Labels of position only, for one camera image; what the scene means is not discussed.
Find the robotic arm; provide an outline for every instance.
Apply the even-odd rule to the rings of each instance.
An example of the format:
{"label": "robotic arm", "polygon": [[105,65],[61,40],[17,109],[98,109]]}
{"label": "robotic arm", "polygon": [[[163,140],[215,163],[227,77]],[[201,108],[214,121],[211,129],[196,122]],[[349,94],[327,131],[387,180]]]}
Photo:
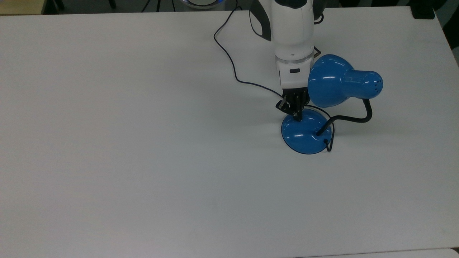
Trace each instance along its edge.
{"label": "robotic arm", "polygon": [[283,99],[276,107],[302,120],[309,103],[308,78],[314,63],[314,20],[326,0],[254,0],[250,8],[253,31],[274,42],[276,67]]}

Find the black flexible arm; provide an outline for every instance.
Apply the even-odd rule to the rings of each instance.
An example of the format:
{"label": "black flexible arm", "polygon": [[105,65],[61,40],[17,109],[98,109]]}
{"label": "black flexible arm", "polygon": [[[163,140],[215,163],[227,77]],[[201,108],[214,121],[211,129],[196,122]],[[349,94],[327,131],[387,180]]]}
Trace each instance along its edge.
{"label": "black flexible arm", "polygon": [[333,116],[322,126],[322,128],[316,133],[317,136],[323,134],[323,132],[333,123],[335,120],[346,120],[355,123],[366,123],[370,121],[371,117],[373,116],[373,110],[371,110],[370,100],[369,99],[362,99],[365,104],[365,109],[367,110],[367,116],[364,118],[353,118],[348,116]]}

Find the black object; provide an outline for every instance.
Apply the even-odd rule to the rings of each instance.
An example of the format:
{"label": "black object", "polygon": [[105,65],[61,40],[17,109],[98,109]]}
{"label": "black object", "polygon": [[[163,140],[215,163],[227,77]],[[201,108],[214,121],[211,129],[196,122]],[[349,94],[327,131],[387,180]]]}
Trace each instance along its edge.
{"label": "black object", "polygon": [[310,100],[311,98],[309,97],[307,87],[297,89],[284,89],[282,100],[276,104],[276,108],[288,115],[293,116],[294,120],[301,121],[303,119],[303,109]]}
{"label": "black object", "polygon": [[293,9],[301,8],[308,2],[308,0],[275,0],[275,1],[281,6],[287,6]]}
{"label": "black object", "polygon": [[370,100],[369,99],[362,99],[365,105],[365,109],[367,111],[367,116],[364,118],[353,118],[348,116],[333,116],[320,128],[317,132],[317,136],[321,135],[335,120],[345,120],[355,123],[366,123],[370,121],[371,117],[373,116],[373,110],[371,110]]}
{"label": "black object", "polygon": [[64,10],[65,9],[65,6],[64,6],[64,3],[62,3],[62,0],[54,0],[54,2],[56,3],[57,7],[60,10]]}
{"label": "black object", "polygon": [[408,5],[415,19],[432,20],[435,18],[433,0],[410,0]]}
{"label": "black object", "polygon": [[115,0],[108,0],[108,2],[110,3],[110,7],[111,7],[112,9],[115,9],[115,8],[116,8],[116,2],[115,2]]}
{"label": "black object", "polygon": [[[271,24],[269,23],[269,18],[268,15],[266,14],[265,9],[261,5],[259,0],[254,0],[252,2],[252,5],[250,6],[249,10],[249,19],[250,19],[250,26],[252,27],[253,32],[262,37],[263,39],[266,39],[267,41],[271,41]],[[255,29],[252,26],[252,14],[258,22],[261,24],[261,30],[262,34],[258,34]]]}
{"label": "black object", "polygon": [[[54,0],[54,2],[56,3],[57,7],[59,7],[60,10],[64,10],[65,9],[65,5],[64,3],[62,2],[62,0]],[[115,0],[108,0],[108,3],[110,3],[110,7],[112,9],[115,9],[116,8],[116,2]]]}
{"label": "black object", "polygon": [[313,12],[314,12],[314,20],[319,19],[322,17],[322,20],[324,19],[323,12],[325,9],[325,6],[327,5],[327,0],[314,0],[313,2]]}
{"label": "black object", "polygon": [[449,47],[454,49],[459,46],[459,7],[454,12],[451,19],[443,27],[446,39],[448,40]]}

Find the power cord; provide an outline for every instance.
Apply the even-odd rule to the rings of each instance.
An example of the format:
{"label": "power cord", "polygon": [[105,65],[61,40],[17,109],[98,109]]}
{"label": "power cord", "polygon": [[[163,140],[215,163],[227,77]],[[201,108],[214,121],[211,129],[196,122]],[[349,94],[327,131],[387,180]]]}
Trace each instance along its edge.
{"label": "power cord", "polygon": [[[283,98],[281,94],[279,94],[277,91],[275,90],[272,90],[268,87],[265,87],[263,85],[259,85],[257,83],[251,83],[251,82],[246,82],[246,81],[242,81],[242,80],[239,80],[239,78],[237,77],[237,73],[236,73],[236,67],[234,65],[234,62],[233,62],[233,59],[231,58],[230,54],[228,53],[228,51],[226,51],[226,49],[218,42],[217,40],[217,34],[223,29],[223,27],[226,25],[226,23],[228,23],[228,21],[230,20],[231,16],[233,15],[233,13],[237,10],[237,9],[240,9],[242,11],[242,7],[240,7],[238,5],[238,0],[236,0],[236,7],[231,11],[231,13],[228,15],[228,18],[226,19],[226,21],[223,23],[223,25],[218,28],[218,30],[213,34],[213,40],[215,40],[215,42],[218,44],[218,46],[225,52],[226,56],[229,58],[229,60],[231,61],[231,66],[233,67],[233,73],[234,73],[234,78],[240,82],[240,83],[243,83],[243,84],[250,84],[250,85],[254,85],[254,86],[257,86],[257,87],[260,87],[262,89],[265,89],[265,90],[269,90],[271,91],[272,93],[276,94],[277,96],[279,96],[280,98]],[[314,24],[319,24],[321,23],[322,21],[324,20],[324,15],[322,14],[321,16],[321,20],[318,21],[317,23],[314,23]],[[316,58],[317,56],[319,56],[322,52],[320,52],[316,47],[314,47],[314,49],[317,51],[317,53],[314,55],[314,58]],[[328,116],[328,118],[330,119],[331,116],[325,111],[323,110],[322,108],[320,107],[316,107],[316,106],[312,106],[312,105],[305,105],[305,107],[309,107],[309,108],[313,108],[313,109],[317,109],[319,111],[321,111],[322,113],[324,113],[325,115]],[[331,151],[332,147],[333,147],[333,140],[335,138],[335,123],[331,123],[331,126],[332,126],[332,133],[331,133],[331,138],[330,138],[330,142],[328,142],[327,139],[324,140],[324,143],[326,145],[326,148],[327,148],[327,151]]]}
{"label": "power cord", "polygon": [[231,13],[229,14],[228,18],[226,19],[226,21],[223,23],[223,25],[218,28],[218,30],[213,34],[213,40],[215,40],[215,42],[219,45],[219,47],[226,53],[226,55],[228,56],[229,60],[231,61],[231,65],[233,66],[233,72],[234,72],[234,78],[236,78],[236,80],[240,83],[243,83],[243,84],[250,84],[250,85],[254,85],[254,86],[257,86],[257,87],[260,87],[260,88],[263,88],[265,90],[269,90],[271,91],[272,93],[276,94],[277,96],[281,97],[282,98],[282,95],[280,93],[278,93],[277,91],[275,90],[272,90],[270,88],[267,88],[265,86],[262,86],[262,85],[259,85],[259,84],[256,84],[256,83],[251,83],[251,82],[246,82],[246,81],[242,81],[242,80],[239,80],[239,78],[237,78],[237,73],[236,73],[236,67],[234,65],[234,62],[233,62],[233,59],[231,58],[230,54],[228,53],[228,51],[226,51],[226,49],[218,42],[217,40],[217,34],[220,32],[220,30],[226,25],[226,23],[230,20],[231,18],[231,15],[233,15],[233,13],[237,10],[237,9],[241,9],[242,11],[242,7],[238,6],[238,1],[236,0],[236,7],[233,9],[233,11],[231,11]]}
{"label": "power cord", "polygon": [[[148,4],[150,3],[150,0],[148,0],[144,6],[144,8],[142,9],[141,12],[144,12],[146,7],[148,6]],[[156,12],[159,12],[159,6],[161,5],[161,0],[158,0],[158,3],[156,4]]]}

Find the black cable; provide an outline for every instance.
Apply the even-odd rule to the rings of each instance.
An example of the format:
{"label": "black cable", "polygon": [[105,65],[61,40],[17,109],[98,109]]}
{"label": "black cable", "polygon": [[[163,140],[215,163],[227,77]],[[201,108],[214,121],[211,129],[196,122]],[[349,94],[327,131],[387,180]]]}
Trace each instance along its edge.
{"label": "black cable", "polygon": [[[305,107],[311,107],[311,108],[315,108],[317,110],[320,110],[322,113],[324,113],[325,115],[328,116],[328,121],[331,120],[331,116],[327,113],[327,111],[323,110],[322,108],[316,107],[316,106],[312,106],[312,105],[305,105]],[[325,145],[327,147],[327,151],[328,152],[331,151],[331,149],[333,147],[333,140],[335,138],[335,123],[333,121],[331,122],[331,129],[332,129],[332,132],[331,132],[331,137],[330,137],[330,143],[328,142],[327,139],[324,139],[324,143],[325,143]]]}
{"label": "black cable", "polygon": [[320,15],[320,21],[314,22],[314,24],[315,24],[315,25],[321,24],[323,21],[324,21],[324,14],[322,13],[322,14]]}
{"label": "black cable", "polygon": [[370,100],[369,99],[362,99],[365,105],[365,110],[367,111],[367,116],[364,118],[353,118],[353,117],[348,117],[348,116],[334,116],[322,126],[322,128],[317,132],[317,136],[320,136],[328,126],[330,126],[331,123],[333,123],[335,120],[345,120],[345,121],[350,121],[354,123],[366,123],[370,121],[371,117],[373,116],[373,110],[371,110],[371,105],[370,105]]}
{"label": "black cable", "polygon": [[145,6],[144,6],[144,8],[142,9],[141,12],[144,12],[144,11],[145,11],[145,9],[146,9],[146,7],[148,6],[149,3],[150,3],[150,0],[148,0],[148,1],[146,2]]}
{"label": "black cable", "polygon": [[228,18],[226,19],[225,23],[223,23],[223,25],[218,28],[218,30],[214,33],[213,35],[213,40],[215,40],[215,42],[219,45],[219,47],[221,49],[223,49],[223,51],[226,53],[226,55],[228,56],[229,60],[231,61],[231,65],[233,66],[233,72],[234,72],[234,78],[236,78],[236,80],[240,83],[243,83],[243,84],[250,84],[250,85],[254,85],[254,86],[258,86],[260,88],[263,88],[265,90],[269,90],[271,91],[272,93],[276,94],[277,96],[281,97],[282,98],[282,95],[279,94],[278,92],[276,92],[275,90],[272,90],[270,88],[267,88],[265,86],[262,86],[262,85],[259,85],[259,84],[256,84],[256,83],[251,83],[251,82],[246,82],[246,81],[241,81],[239,80],[239,78],[237,78],[237,73],[236,73],[236,67],[234,65],[234,62],[233,62],[233,59],[231,58],[230,54],[226,51],[226,49],[218,42],[216,36],[218,34],[218,32],[220,32],[220,30],[226,25],[226,23],[230,20],[231,18],[231,15],[233,15],[234,11],[236,11],[238,8],[240,8],[242,10],[242,7],[238,6],[238,2],[236,0],[236,8],[233,9],[233,11],[231,11],[231,13],[229,14]]}

